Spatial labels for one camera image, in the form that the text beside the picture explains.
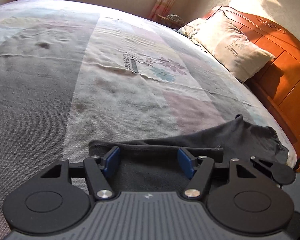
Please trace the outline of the dark grey trousers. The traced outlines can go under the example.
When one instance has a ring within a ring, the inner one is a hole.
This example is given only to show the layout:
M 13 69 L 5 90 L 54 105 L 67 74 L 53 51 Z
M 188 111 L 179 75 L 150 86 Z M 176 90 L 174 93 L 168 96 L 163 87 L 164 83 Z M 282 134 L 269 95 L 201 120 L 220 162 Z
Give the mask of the dark grey trousers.
M 289 150 L 272 127 L 251 124 L 238 114 L 224 124 L 196 133 L 175 137 L 107 142 L 89 142 L 89 154 L 104 156 L 111 148 L 120 148 L 121 165 L 110 178 L 114 191 L 177 191 L 189 180 L 178 161 L 179 148 L 194 157 L 205 155 L 217 163 L 232 158 L 248 161 L 252 155 L 285 164 Z

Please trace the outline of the orange wooden headboard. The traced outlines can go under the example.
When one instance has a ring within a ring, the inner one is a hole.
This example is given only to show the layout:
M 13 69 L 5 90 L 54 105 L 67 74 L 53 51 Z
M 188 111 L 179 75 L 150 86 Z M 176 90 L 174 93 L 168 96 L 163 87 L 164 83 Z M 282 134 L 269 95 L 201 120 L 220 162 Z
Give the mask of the orange wooden headboard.
M 215 6 L 203 18 L 223 11 L 251 42 L 275 55 L 247 86 L 272 114 L 300 157 L 300 41 L 281 25 L 232 7 Z

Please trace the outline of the pastel patchwork bed sheet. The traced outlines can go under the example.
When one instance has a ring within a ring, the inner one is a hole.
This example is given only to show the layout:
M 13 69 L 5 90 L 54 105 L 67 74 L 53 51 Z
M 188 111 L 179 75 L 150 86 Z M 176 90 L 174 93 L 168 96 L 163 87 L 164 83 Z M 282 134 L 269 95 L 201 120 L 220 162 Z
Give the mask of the pastel patchwork bed sheet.
M 202 48 L 149 20 L 96 5 L 20 0 L 0 6 L 0 239 L 5 197 L 60 158 L 80 162 L 93 140 L 191 134 L 237 115 L 270 126 L 254 94 Z

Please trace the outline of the cream printed pillow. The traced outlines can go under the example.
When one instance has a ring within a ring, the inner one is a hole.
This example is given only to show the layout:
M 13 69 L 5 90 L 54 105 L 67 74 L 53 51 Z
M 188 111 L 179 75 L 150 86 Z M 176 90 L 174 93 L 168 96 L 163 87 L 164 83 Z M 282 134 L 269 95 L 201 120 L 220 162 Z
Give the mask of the cream printed pillow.
M 260 48 L 219 11 L 207 20 L 198 18 L 178 30 L 203 46 L 235 78 L 242 82 L 253 77 L 275 56 Z

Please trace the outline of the wooden bedside table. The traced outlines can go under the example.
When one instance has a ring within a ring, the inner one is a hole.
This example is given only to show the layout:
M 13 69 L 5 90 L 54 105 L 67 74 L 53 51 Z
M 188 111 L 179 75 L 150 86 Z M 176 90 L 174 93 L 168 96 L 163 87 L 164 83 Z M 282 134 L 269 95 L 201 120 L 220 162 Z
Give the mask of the wooden bedside table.
M 156 16 L 156 19 L 158 20 L 158 23 L 160 23 L 164 26 L 167 26 L 169 28 L 172 28 L 172 29 L 178 30 L 178 29 L 180 29 L 181 27 L 183 27 L 185 25 L 184 20 L 183 20 L 182 24 L 178 24 L 176 22 L 173 22 L 169 18 L 167 18 L 167 16 L 162 16 L 160 14 L 155 14 L 155 16 Z

